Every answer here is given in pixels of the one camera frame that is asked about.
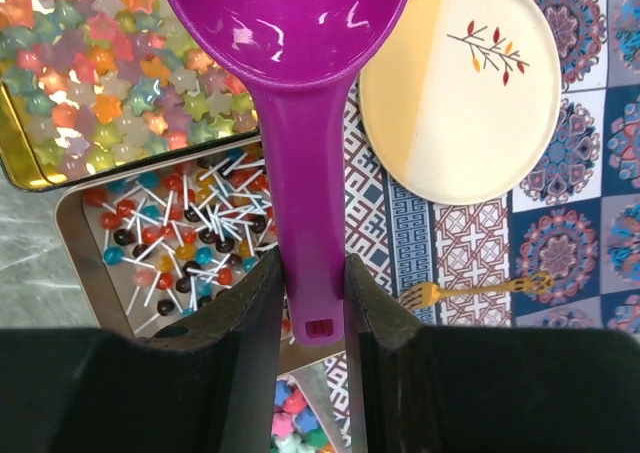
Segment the tin of lollipops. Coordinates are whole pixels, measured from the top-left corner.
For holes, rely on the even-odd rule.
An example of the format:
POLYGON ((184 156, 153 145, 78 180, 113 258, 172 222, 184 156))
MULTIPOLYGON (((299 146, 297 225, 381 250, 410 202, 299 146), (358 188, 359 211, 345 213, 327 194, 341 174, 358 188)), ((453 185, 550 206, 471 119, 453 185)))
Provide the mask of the tin of lollipops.
POLYGON ((276 244, 256 135, 75 186, 54 220, 95 322, 128 337, 228 293, 276 244))

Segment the purple plastic scoop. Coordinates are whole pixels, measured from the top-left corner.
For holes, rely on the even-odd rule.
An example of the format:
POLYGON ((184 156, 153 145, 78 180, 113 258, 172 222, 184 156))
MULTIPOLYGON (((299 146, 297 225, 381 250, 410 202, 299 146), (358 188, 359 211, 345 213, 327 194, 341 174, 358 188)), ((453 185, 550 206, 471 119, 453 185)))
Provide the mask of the purple plastic scoop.
POLYGON ((344 334, 344 110, 407 0, 167 0, 257 110, 295 338, 344 334))

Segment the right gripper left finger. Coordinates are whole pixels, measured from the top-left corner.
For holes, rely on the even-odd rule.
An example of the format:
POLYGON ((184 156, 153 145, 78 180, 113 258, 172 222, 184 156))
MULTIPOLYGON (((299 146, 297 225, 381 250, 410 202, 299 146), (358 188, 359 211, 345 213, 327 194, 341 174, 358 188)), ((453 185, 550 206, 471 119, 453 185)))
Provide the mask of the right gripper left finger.
POLYGON ((150 338, 3 330, 2 450, 268 451, 283 292, 274 251, 150 338))

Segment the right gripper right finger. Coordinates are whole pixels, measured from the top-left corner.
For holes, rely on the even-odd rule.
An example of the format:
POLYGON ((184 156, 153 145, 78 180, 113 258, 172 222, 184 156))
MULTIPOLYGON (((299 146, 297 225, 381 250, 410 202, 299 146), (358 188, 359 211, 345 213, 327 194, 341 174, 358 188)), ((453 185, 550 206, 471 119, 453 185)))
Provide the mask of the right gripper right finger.
POLYGON ((355 452, 635 452, 639 345, 604 329, 433 326, 345 264, 355 452))

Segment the tin of pastel star candies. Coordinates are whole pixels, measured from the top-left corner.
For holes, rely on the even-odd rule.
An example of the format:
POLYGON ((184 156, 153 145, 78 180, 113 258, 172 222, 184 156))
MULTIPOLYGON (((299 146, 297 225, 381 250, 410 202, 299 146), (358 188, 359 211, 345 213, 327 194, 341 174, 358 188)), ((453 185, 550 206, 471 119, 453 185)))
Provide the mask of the tin of pastel star candies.
POLYGON ((322 367, 277 378, 269 452, 350 452, 347 426, 334 413, 322 367))

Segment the gold tin of gummy stars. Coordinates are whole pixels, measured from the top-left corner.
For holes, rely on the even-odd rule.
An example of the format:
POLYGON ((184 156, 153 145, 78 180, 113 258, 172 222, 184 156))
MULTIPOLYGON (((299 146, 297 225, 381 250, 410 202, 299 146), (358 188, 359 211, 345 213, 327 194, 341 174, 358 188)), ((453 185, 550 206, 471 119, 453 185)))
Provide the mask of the gold tin of gummy stars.
POLYGON ((167 0, 1 0, 1 170, 44 191, 257 129, 167 0))

